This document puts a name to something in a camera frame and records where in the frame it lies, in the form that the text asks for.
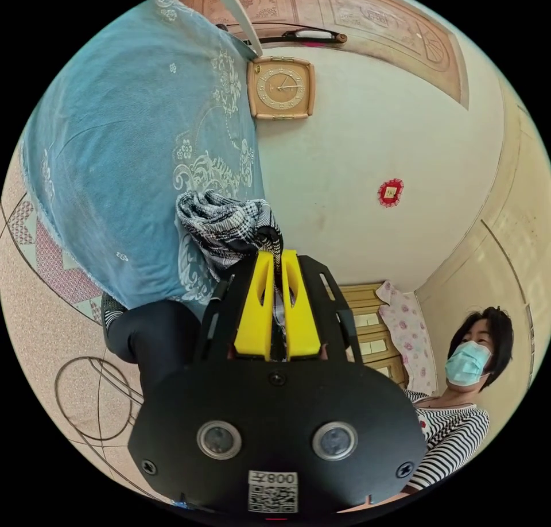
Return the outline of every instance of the white cloth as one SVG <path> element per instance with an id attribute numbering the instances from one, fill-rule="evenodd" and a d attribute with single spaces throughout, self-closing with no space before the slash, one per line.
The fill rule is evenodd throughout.
<path id="1" fill-rule="evenodd" d="M 437 390 L 434 356 L 417 302 L 396 290 L 388 280 L 375 293 L 387 304 L 379 307 L 379 314 L 402 355 L 409 376 L 408 389 L 433 394 Z"/>

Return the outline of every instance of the red decoration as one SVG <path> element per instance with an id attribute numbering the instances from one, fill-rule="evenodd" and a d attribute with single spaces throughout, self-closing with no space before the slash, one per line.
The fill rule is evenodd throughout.
<path id="1" fill-rule="evenodd" d="M 384 207 L 394 207 L 400 201 L 403 182 L 401 179 L 392 179 L 379 187 L 379 203 Z"/>

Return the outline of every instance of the surgical mask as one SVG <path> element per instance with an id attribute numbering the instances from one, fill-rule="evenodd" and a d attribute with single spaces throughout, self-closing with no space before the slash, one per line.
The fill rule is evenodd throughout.
<path id="1" fill-rule="evenodd" d="M 446 363 L 448 381 L 461 387 L 478 383 L 490 356 L 490 351 L 484 345 L 462 343 Z"/>

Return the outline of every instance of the clock face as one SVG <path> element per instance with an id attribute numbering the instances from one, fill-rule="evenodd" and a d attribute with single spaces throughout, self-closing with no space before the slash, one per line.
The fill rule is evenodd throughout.
<path id="1" fill-rule="evenodd" d="M 285 111 L 304 99 L 304 80 L 293 69 L 268 68 L 257 80 L 257 93 L 265 105 Z"/>

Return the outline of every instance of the yellow part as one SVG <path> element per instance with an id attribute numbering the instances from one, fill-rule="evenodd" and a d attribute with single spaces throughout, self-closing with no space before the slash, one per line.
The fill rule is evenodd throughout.
<path id="1" fill-rule="evenodd" d="M 260 251 L 235 338 L 235 350 L 239 355 L 257 355 L 270 360 L 273 314 L 274 256 L 268 251 Z"/>
<path id="2" fill-rule="evenodd" d="M 306 287 L 302 280 L 296 251 L 284 250 L 282 255 L 283 306 L 287 339 L 287 360 L 317 355 L 321 343 L 312 315 Z M 291 303 L 289 289 L 294 295 Z"/>

